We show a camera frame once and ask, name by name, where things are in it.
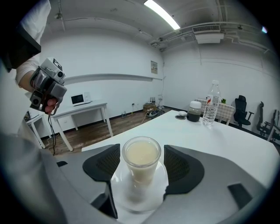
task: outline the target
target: white plate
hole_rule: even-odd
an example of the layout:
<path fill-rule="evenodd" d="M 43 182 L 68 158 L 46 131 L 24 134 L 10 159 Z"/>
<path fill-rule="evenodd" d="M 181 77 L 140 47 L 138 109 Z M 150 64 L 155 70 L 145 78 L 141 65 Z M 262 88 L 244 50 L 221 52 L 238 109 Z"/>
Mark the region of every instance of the white plate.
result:
<path fill-rule="evenodd" d="M 160 161 L 150 183 L 137 183 L 133 181 L 125 161 L 121 160 L 111 179 L 118 221 L 143 222 L 162 204 L 167 186 L 166 168 Z"/>

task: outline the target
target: wooden floor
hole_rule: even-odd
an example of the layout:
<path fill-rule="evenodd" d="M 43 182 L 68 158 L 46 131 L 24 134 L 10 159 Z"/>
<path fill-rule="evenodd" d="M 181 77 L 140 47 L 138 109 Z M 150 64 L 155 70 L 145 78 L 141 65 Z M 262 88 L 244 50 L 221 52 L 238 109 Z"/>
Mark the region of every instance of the wooden floor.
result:
<path fill-rule="evenodd" d="M 134 114 L 129 114 L 124 118 L 116 118 L 110 120 L 112 131 L 114 136 L 122 132 L 130 130 L 141 124 L 145 117 L 146 113 L 137 112 Z M 150 121 L 151 119 L 146 117 L 143 123 Z M 83 147 L 92 145 L 94 143 L 103 141 L 110 137 L 110 133 L 107 127 L 107 123 L 101 122 L 98 124 L 93 124 L 87 127 L 80 128 L 78 131 L 73 130 L 65 133 L 66 138 L 73 147 L 73 151 L 70 152 L 61 136 L 56 137 L 56 155 L 61 155 L 65 153 L 75 153 L 81 152 Z M 53 141 L 52 139 L 43 140 L 43 143 L 46 145 L 46 149 L 50 150 L 53 153 Z"/>

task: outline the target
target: fluorescent light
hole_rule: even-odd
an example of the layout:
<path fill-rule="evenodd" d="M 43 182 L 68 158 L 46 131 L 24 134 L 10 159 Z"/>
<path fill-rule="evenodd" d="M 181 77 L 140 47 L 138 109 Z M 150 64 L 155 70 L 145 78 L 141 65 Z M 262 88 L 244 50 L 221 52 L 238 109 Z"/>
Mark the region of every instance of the fluorescent light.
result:
<path fill-rule="evenodd" d="M 262 32 L 267 33 L 267 30 L 264 26 L 262 27 Z"/>
<path fill-rule="evenodd" d="M 153 0 L 148 0 L 147 2 L 144 3 L 144 5 L 149 7 L 151 10 L 155 11 L 157 14 L 159 14 L 165 21 L 169 23 L 169 25 L 172 26 L 173 29 L 175 30 L 180 29 L 180 27 L 175 22 L 175 20 Z"/>

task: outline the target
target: table leg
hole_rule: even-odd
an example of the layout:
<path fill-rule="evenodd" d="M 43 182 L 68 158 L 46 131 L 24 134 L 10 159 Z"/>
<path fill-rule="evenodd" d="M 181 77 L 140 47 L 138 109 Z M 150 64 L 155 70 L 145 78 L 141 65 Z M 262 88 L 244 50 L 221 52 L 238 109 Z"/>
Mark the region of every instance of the table leg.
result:
<path fill-rule="evenodd" d="M 40 138 L 40 136 L 39 136 L 39 133 L 38 133 L 37 129 L 35 128 L 35 125 L 34 125 L 33 122 L 31 123 L 31 127 L 32 127 L 32 129 L 33 129 L 33 131 L 34 131 L 34 134 L 36 135 L 36 137 L 37 137 L 37 139 L 38 139 L 38 141 L 39 141 L 41 147 L 44 149 L 44 148 L 45 148 L 45 145 L 44 145 L 44 143 L 42 142 L 42 140 L 41 140 L 41 138 Z"/>
<path fill-rule="evenodd" d="M 67 140 L 65 134 L 63 133 L 63 130 L 62 130 L 61 126 L 60 126 L 59 121 L 58 121 L 58 120 L 55 120 L 55 122 L 56 122 L 57 125 L 58 125 L 59 133 L 60 133 L 60 135 L 61 135 L 61 137 L 62 137 L 64 143 L 67 145 L 67 148 L 68 148 L 70 151 L 73 151 L 72 146 L 70 145 L 70 143 L 69 143 L 69 141 Z"/>
<path fill-rule="evenodd" d="M 105 113 L 105 108 L 102 107 L 102 110 L 104 112 L 104 116 L 106 118 L 106 121 L 107 121 L 107 126 L 108 126 L 108 129 L 109 129 L 109 132 L 110 132 L 110 136 L 113 137 L 113 132 L 112 132 L 112 128 L 111 128 L 111 124 L 110 124 L 110 120 L 109 120 L 109 117 L 107 117 L 106 113 Z"/>
<path fill-rule="evenodd" d="M 101 113 L 102 113 L 102 117 L 103 117 L 103 121 L 105 123 L 105 118 L 106 118 L 106 115 L 105 115 L 105 110 L 104 110 L 104 107 L 101 107 Z"/>
<path fill-rule="evenodd" d="M 78 131 L 78 127 L 77 127 L 77 124 L 76 124 L 76 122 L 75 122 L 75 120 L 74 120 L 73 115 L 71 115 L 71 118 L 72 118 L 72 121 L 73 121 L 73 123 L 74 123 L 74 126 L 75 126 L 76 131 Z"/>
<path fill-rule="evenodd" d="M 47 124 L 46 120 L 44 119 L 44 116 L 42 116 L 42 121 L 43 121 L 43 124 L 44 124 L 45 128 L 47 129 L 47 131 L 49 133 L 49 138 L 52 138 L 52 134 L 48 129 L 48 124 Z"/>
<path fill-rule="evenodd" d="M 270 132 L 270 134 L 269 134 L 269 136 L 267 138 L 268 141 L 270 141 L 270 139 L 272 138 L 272 135 L 273 135 L 274 131 L 275 131 L 275 128 L 272 127 L 271 132 Z"/>

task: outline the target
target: plastic water bottle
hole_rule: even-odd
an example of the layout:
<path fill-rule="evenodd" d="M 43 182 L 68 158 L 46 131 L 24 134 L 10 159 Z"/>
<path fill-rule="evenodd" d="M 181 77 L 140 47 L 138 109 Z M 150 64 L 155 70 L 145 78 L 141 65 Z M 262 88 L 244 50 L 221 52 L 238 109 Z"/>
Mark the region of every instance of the plastic water bottle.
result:
<path fill-rule="evenodd" d="M 206 106 L 203 114 L 202 123 L 204 125 L 213 124 L 219 107 L 220 98 L 221 98 L 221 94 L 219 90 L 219 81 L 213 80 L 212 88 L 208 93 Z"/>

